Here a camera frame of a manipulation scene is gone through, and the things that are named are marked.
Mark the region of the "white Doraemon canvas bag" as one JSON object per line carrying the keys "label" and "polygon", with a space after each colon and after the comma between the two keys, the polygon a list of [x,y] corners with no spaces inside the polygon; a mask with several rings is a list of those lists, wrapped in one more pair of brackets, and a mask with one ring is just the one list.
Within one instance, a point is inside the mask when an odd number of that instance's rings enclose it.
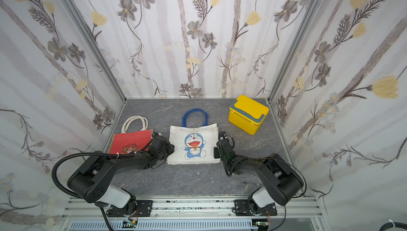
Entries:
{"label": "white Doraemon canvas bag", "polygon": [[[188,128],[188,115],[201,112],[205,121],[201,127]],[[217,164],[221,160],[215,157],[214,148],[218,142],[218,126],[208,123],[209,115],[202,109],[192,109],[184,114],[182,126],[170,126],[169,142],[174,153],[167,158],[169,165]]]}

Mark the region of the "red jute Christmas bag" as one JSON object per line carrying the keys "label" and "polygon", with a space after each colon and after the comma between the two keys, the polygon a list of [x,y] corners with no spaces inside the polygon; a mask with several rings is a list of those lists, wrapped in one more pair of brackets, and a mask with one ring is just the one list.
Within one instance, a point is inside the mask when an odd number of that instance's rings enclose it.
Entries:
{"label": "red jute Christmas bag", "polygon": [[[142,129],[136,132],[127,132],[132,122],[140,120]],[[121,133],[113,136],[109,154],[130,154],[143,150],[152,138],[153,130],[148,130],[148,120],[139,115],[129,117],[121,127]]]}

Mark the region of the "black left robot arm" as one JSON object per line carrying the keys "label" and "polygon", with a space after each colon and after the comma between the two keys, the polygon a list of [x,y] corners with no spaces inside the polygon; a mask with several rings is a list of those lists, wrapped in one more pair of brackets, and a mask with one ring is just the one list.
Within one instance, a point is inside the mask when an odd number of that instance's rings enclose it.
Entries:
{"label": "black left robot arm", "polygon": [[[52,169],[52,180],[65,194],[93,203],[98,207],[110,206],[110,216],[130,217],[139,213],[136,197],[125,189],[111,184],[116,174],[130,170],[153,168],[159,161],[174,153],[170,141],[154,133],[150,141],[139,151],[129,154],[107,154],[101,151],[68,155],[59,160]],[[71,175],[67,186],[57,177],[58,168],[64,162],[86,156],[85,162]]]}

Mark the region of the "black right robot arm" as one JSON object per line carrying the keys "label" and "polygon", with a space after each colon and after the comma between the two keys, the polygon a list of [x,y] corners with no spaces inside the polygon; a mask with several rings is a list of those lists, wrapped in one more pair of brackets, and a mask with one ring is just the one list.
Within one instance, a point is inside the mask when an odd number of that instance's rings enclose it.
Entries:
{"label": "black right robot arm", "polygon": [[277,205],[284,207],[306,187],[300,171],[285,162],[278,154],[251,158],[236,154],[234,147],[234,138],[221,131],[214,147],[214,155],[222,161],[226,175],[228,177],[233,174],[255,175],[261,181],[261,187],[250,194],[247,200],[236,203],[233,209],[236,215],[275,215],[273,207]]}

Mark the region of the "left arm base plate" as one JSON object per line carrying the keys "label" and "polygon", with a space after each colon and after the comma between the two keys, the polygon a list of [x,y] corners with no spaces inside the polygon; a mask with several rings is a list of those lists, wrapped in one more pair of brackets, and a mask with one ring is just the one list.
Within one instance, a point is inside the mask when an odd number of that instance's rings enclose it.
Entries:
{"label": "left arm base plate", "polygon": [[137,200],[137,206],[136,217],[150,217],[153,200]]}

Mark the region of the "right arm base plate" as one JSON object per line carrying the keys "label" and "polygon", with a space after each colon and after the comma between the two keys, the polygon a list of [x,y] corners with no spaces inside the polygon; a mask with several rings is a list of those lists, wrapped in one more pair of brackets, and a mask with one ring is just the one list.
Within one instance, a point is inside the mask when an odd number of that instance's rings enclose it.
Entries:
{"label": "right arm base plate", "polygon": [[235,200],[232,212],[236,216],[277,216],[277,208],[274,203],[265,207],[258,206],[253,200]]}

